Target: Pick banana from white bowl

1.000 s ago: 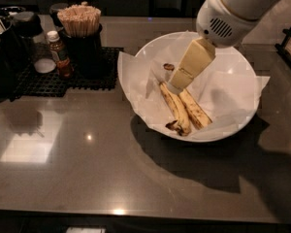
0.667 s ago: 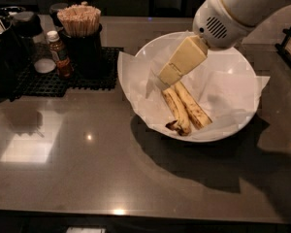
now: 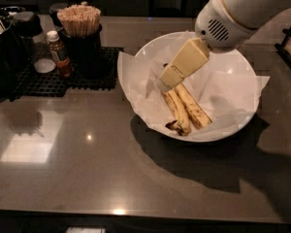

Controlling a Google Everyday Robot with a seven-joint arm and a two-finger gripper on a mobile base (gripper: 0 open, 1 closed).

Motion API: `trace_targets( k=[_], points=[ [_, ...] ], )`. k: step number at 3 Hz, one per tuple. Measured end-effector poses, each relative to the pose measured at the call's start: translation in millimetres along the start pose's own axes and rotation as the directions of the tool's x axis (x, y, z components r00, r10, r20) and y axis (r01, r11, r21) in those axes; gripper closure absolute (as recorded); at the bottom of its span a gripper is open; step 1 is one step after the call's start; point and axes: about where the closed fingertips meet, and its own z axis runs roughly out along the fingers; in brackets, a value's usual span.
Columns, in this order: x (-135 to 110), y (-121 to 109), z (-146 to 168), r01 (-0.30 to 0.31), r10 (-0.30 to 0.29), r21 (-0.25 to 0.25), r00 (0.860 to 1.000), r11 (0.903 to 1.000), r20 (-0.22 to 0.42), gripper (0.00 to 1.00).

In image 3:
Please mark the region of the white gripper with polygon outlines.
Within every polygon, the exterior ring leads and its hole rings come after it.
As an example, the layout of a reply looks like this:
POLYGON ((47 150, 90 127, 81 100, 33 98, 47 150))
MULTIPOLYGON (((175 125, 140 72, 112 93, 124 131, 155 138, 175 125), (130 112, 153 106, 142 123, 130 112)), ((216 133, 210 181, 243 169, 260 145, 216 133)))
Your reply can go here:
POLYGON ((210 0, 197 15, 195 33, 198 37, 185 42, 172 61, 159 75, 156 85, 162 92, 173 87, 210 60, 210 50, 216 53, 236 49, 248 40, 256 29, 239 23, 224 0, 210 0))

